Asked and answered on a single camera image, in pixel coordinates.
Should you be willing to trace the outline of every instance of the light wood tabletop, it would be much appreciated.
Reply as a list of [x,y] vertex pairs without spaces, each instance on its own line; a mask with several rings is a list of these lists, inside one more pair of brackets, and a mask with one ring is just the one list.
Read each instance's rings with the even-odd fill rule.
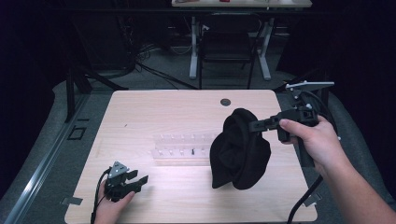
[[[228,99],[231,104],[222,105]],[[219,134],[224,120],[243,107],[258,119],[280,111],[272,91],[116,91],[92,145],[67,223],[89,223],[100,175],[115,161],[148,175],[123,211],[120,223],[241,223],[284,222],[307,190],[293,146],[277,140],[276,131],[263,133],[272,155],[267,170],[251,189],[232,184],[212,189],[209,158],[158,159],[155,136]],[[295,221],[317,218],[314,205],[297,211]]]
[[310,0],[172,0],[173,7],[311,7]]

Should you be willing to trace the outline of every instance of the dark background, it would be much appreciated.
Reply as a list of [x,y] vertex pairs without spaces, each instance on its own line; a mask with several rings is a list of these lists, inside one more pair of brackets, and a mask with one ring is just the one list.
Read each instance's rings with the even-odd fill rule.
[[[157,7],[169,6],[169,1],[156,2]],[[78,5],[78,1],[61,5],[73,3]],[[146,7],[144,1],[140,3],[143,5],[137,7]],[[97,19],[97,26],[88,31],[112,34],[107,40],[110,42],[92,35],[87,46],[87,40],[78,38],[78,31],[87,32],[89,19],[74,18],[74,23],[60,19],[54,24],[40,9],[43,4],[20,0],[2,1],[0,5],[1,196],[29,154],[53,104],[52,88],[65,80],[71,62],[102,69],[123,69],[134,63],[130,60],[134,53],[125,48],[121,34],[114,30],[114,18]],[[314,68],[326,71],[336,84],[331,91],[361,129],[395,198],[396,20],[392,13],[396,8],[389,0],[315,0],[309,10],[317,9],[345,14],[337,19],[295,20],[277,69],[295,76]],[[152,29],[145,32],[152,34]],[[166,38],[152,41],[166,48],[166,41],[161,42]],[[106,52],[96,50],[98,45],[110,44],[112,48]]]

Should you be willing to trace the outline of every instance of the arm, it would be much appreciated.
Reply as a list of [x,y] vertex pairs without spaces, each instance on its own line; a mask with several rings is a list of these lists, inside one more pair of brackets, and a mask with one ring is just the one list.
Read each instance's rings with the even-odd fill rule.
[[352,166],[326,119],[313,128],[286,119],[280,126],[303,139],[347,223],[395,223],[396,213]]
[[[106,181],[103,181],[100,185],[98,195],[99,201],[105,196],[105,183]],[[96,210],[95,224],[116,223],[119,219],[121,211],[126,207],[126,205],[128,205],[133,197],[134,192],[132,191],[116,203],[103,198],[103,200],[99,202],[99,206]]]

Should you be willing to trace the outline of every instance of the black knit hat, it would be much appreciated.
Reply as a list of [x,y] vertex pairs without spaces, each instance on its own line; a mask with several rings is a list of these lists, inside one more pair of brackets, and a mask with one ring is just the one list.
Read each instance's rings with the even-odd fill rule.
[[236,189],[249,189],[265,173],[271,148],[262,133],[248,131],[248,124],[256,120],[250,111],[237,108],[224,121],[223,132],[210,148],[213,189],[229,182]]

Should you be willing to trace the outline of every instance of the human hand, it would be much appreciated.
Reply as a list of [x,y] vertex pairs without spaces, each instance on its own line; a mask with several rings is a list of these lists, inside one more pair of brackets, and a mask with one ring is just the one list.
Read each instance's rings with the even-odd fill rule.
[[99,193],[98,193],[98,199],[99,199],[99,205],[96,210],[96,218],[95,218],[95,224],[100,224],[100,223],[116,223],[117,220],[119,219],[121,211],[126,207],[126,205],[132,200],[134,197],[134,192],[131,191],[128,193],[123,199],[120,199],[118,202],[113,203],[110,200],[108,200],[105,196],[105,183],[106,181],[102,181],[100,188],[99,188]]
[[318,121],[319,124],[315,127],[308,127],[289,119],[282,119],[279,125],[286,132],[303,139],[316,170],[321,175],[326,175],[327,171],[337,165],[349,164],[349,160],[330,122],[321,116],[318,116]]

